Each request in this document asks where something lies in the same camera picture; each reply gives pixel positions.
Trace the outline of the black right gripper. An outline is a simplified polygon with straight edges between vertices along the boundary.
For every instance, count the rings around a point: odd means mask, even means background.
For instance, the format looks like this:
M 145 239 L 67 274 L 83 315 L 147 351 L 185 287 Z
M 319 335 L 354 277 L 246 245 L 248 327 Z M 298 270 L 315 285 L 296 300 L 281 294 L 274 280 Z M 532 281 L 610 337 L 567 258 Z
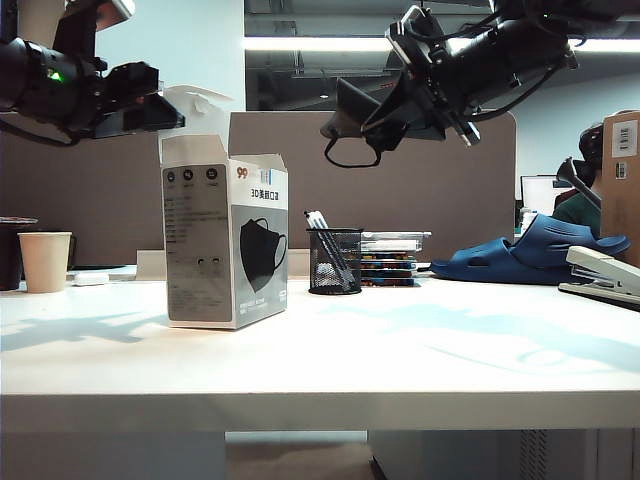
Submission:
M 464 94 L 455 84 L 454 56 L 448 43 L 407 43 L 402 47 L 402 60 L 404 71 L 383 101 L 360 93 L 360 131 L 370 147 L 393 151 L 404 136 L 444 141 L 448 128 L 475 130 L 475 124 L 466 118 Z

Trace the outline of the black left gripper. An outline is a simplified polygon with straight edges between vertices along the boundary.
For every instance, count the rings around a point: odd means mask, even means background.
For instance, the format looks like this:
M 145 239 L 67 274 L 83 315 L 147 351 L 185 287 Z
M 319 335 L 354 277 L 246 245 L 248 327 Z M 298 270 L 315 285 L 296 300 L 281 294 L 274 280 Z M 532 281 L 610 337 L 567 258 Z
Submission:
M 145 62 L 114 67 L 98 81 L 97 112 L 106 116 L 92 134 L 93 139 L 140 132 L 157 132 L 185 126 L 185 117 L 159 90 L 159 70 Z M 143 110 L 148 97 L 148 110 Z

